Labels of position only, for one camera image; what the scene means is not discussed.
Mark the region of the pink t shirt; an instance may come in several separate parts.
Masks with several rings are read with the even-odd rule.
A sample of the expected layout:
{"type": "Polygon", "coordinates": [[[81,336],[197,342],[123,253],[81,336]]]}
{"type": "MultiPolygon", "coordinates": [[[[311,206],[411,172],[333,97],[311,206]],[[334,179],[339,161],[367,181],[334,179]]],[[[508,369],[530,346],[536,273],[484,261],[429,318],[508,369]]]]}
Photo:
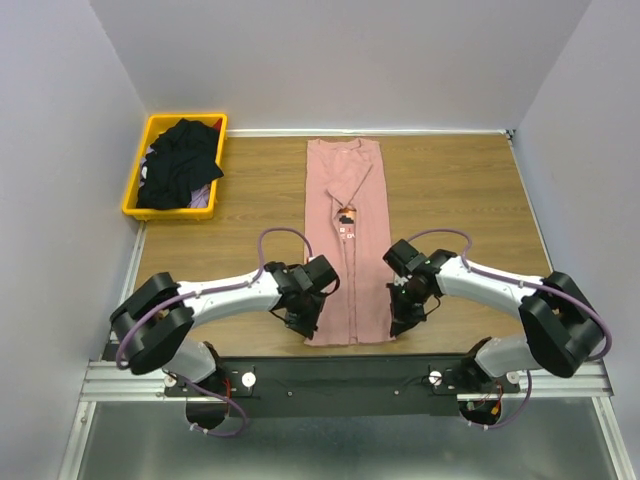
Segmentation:
{"type": "Polygon", "coordinates": [[[387,285],[393,281],[393,272],[383,255],[391,246],[391,231],[378,142],[356,138],[307,143],[304,227],[313,252],[327,258],[340,280],[307,344],[390,341],[387,285]]]}

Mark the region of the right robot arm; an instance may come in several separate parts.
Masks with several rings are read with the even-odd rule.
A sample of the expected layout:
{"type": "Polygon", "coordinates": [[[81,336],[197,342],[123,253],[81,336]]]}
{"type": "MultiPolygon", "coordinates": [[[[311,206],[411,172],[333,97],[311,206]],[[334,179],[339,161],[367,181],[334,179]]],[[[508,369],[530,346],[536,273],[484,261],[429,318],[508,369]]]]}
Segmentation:
{"type": "Polygon", "coordinates": [[[520,335],[489,337],[476,343],[455,366],[429,379],[436,387],[480,392],[515,371],[545,370],[572,377],[607,348],[611,336],[572,278],[522,276],[475,264],[452,251],[425,255],[401,240],[383,257],[395,274],[390,334],[396,337],[426,320],[428,300],[458,297],[518,320],[520,335]]]}

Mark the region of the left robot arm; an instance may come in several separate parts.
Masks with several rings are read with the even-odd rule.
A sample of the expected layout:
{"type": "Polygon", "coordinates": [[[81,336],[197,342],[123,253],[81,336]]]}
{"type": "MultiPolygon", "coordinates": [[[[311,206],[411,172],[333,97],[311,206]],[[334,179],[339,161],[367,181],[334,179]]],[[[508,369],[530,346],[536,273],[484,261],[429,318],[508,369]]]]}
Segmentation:
{"type": "Polygon", "coordinates": [[[324,256],[306,264],[268,262],[248,274],[208,282],[176,282],[167,272],[147,280],[111,314],[119,342],[115,362],[133,375],[162,370],[201,395],[223,393],[223,361],[196,327],[243,313],[269,312],[286,328],[314,337],[325,299],[340,280],[324,256]]]}

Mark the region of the lavender t shirt in bin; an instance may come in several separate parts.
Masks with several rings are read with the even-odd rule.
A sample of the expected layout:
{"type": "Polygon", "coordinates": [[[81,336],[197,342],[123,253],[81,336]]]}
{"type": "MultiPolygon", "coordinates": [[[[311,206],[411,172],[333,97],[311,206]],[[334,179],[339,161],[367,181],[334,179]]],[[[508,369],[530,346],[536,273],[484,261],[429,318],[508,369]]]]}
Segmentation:
{"type": "Polygon", "coordinates": [[[213,198],[212,187],[215,183],[208,183],[197,190],[191,192],[191,200],[188,204],[190,209],[207,208],[213,198]]]}

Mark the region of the black t shirt in bin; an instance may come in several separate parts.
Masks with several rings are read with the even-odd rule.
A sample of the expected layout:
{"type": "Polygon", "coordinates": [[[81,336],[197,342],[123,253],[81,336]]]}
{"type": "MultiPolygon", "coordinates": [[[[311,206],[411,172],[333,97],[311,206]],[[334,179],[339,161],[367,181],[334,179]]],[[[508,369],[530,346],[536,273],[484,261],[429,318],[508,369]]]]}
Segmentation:
{"type": "Polygon", "coordinates": [[[160,134],[140,160],[136,207],[189,208],[193,190],[223,177],[216,163],[220,128],[220,123],[181,119],[160,134]]]}

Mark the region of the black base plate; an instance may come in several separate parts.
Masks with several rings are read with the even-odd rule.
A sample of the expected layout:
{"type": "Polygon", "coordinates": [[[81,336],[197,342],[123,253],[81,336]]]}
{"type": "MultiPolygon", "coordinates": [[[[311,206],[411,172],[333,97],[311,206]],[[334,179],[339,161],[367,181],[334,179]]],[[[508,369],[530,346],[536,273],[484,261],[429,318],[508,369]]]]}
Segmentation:
{"type": "Polygon", "coordinates": [[[474,390],[454,381],[462,354],[226,357],[198,386],[227,392],[251,419],[376,415],[455,416],[458,398],[518,393],[507,380],[474,390]]]}

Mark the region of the aluminium frame rail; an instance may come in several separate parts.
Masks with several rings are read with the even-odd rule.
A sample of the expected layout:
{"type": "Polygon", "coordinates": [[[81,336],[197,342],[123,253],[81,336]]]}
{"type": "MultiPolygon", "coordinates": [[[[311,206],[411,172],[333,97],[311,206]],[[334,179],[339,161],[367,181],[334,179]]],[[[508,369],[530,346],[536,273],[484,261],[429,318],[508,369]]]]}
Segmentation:
{"type": "MultiPolygon", "coordinates": [[[[146,241],[145,224],[135,220],[127,221],[128,233],[125,238],[123,254],[116,264],[115,286],[107,296],[107,307],[115,307],[132,292],[146,241]]],[[[112,340],[112,334],[105,320],[99,324],[99,333],[95,346],[90,349],[89,361],[81,376],[80,393],[74,413],[68,442],[62,457],[62,463],[56,479],[79,479],[82,463],[89,443],[89,437],[96,414],[98,401],[84,397],[84,387],[90,366],[94,360],[101,361],[104,350],[112,340]]]]}

